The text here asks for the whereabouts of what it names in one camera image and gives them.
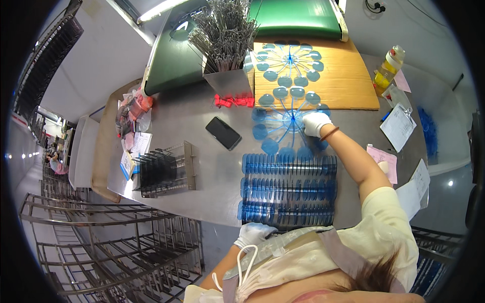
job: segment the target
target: woman's right hand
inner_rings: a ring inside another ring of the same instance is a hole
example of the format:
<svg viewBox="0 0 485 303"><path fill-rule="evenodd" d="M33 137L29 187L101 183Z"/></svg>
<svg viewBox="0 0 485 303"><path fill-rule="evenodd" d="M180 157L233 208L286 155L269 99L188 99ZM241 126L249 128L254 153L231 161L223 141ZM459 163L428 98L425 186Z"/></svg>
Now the woman's right hand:
<svg viewBox="0 0 485 303"><path fill-rule="evenodd" d="M303 123L305 124L305 135L310 137L321 138L320 129L326 124L332 124L332 121L323 112L312 112L303 116Z"/></svg>

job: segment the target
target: woman's hair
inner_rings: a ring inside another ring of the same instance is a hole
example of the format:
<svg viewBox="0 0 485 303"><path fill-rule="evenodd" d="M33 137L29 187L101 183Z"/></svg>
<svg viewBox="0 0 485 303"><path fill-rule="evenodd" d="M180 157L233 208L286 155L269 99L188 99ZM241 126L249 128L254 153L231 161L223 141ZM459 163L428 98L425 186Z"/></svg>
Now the woman's hair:
<svg viewBox="0 0 485 303"><path fill-rule="evenodd" d="M361 268L354 278L350 277L349 286L335 285L331 290L339 292L350 292L354 290L390 292L394 279L394 263L399 251L395 251L386 260L382 257L377 263L368 263Z"/></svg>

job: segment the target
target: pink paper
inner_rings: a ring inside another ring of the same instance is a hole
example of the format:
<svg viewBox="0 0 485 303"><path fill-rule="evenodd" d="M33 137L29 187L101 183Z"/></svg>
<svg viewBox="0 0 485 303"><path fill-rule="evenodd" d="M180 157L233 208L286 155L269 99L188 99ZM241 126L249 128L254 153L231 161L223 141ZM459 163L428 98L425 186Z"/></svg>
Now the pink paper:
<svg viewBox="0 0 485 303"><path fill-rule="evenodd" d="M386 161L388 163L389 172L386 175L388 176L389 182L391 182L391 184L397 184L397 157L371 146L367 146L367 153L374 159L376 163L383 161Z"/></svg>
<svg viewBox="0 0 485 303"><path fill-rule="evenodd" d="M403 71L400 69L396 76L394 76L394 81L396 81L396 86L402 91L411 92L411 89L409 88L409 84L407 84L406 78L404 77Z"/></svg>

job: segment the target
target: brown bracelet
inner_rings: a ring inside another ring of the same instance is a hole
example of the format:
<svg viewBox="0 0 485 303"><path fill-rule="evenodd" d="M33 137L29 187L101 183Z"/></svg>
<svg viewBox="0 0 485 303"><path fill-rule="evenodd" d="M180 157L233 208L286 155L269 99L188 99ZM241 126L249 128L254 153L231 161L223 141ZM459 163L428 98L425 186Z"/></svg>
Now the brown bracelet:
<svg viewBox="0 0 485 303"><path fill-rule="evenodd" d="M326 138L328 138L328 136L330 136L331 134L333 134L334 132L336 132L337 130L339 129L339 127L335 127L333 130L329 131L326 135L324 135L321 139L320 139L320 142L325 140Z"/></svg>

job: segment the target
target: blue pen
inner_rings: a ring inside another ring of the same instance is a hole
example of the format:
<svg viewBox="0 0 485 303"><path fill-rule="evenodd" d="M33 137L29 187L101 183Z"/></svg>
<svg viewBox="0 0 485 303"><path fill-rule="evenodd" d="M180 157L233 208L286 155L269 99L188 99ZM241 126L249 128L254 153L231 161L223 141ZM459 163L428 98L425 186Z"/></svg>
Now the blue pen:
<svg viewBox="0 0 485 303"><path fill-rule="evenodd" d="M384 117L381 119L381 122L384 122L384 120L385 120L387 117L389 117L389 115L391 114L391 111L392 111L392 110L390 110L390 111L389 111L389 112L388 112L388 113L387 113L387 114L386 114L386 115L385 115L385 116L384 116Z"/></svg>

